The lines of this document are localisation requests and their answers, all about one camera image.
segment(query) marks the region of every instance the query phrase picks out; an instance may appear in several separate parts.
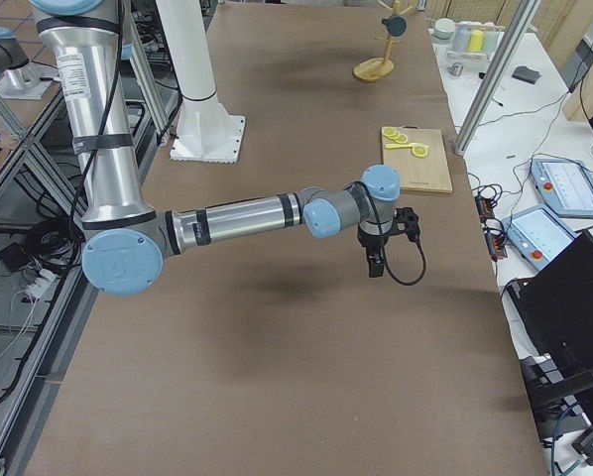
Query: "white mounting post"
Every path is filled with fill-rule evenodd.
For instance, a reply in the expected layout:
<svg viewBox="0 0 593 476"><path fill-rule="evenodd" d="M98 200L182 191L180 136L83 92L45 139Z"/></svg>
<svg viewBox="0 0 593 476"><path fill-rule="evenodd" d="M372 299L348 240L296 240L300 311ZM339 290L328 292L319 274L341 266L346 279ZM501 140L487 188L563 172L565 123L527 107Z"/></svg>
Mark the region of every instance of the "white mounting post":
<svg viewBox="0 0 593 476"><path fill-rule="evenodd" d="M243 116L230 116L217 98L197 0L157 0L183 104L172 159L237 162Z"/></svg>

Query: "black monitor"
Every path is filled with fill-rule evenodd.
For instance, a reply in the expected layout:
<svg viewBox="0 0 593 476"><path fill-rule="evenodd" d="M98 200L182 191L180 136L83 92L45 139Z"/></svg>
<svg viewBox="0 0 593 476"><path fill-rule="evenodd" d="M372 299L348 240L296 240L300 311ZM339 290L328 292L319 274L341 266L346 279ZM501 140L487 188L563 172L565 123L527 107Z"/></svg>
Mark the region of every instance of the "black monitor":
<svg viewBox="0 0 593 476"><path fill-rule="evenodd" d="M519 296L526 331L564 378L593 368L593 236L582 233ZM575 395L593 426L593 388Z"/></svg>

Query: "white label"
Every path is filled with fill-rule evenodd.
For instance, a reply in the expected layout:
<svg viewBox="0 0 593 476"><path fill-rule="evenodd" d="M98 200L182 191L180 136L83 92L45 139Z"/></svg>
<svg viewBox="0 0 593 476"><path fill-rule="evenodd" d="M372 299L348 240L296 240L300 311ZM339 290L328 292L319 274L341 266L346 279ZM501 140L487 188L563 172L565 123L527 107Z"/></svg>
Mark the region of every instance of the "white label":
<svg viewBox="0 0 593 476"><path fill-rule="evenodd" d="M65 101L91 97L85 60L81 53L57 57L57 66Z"/></svg>

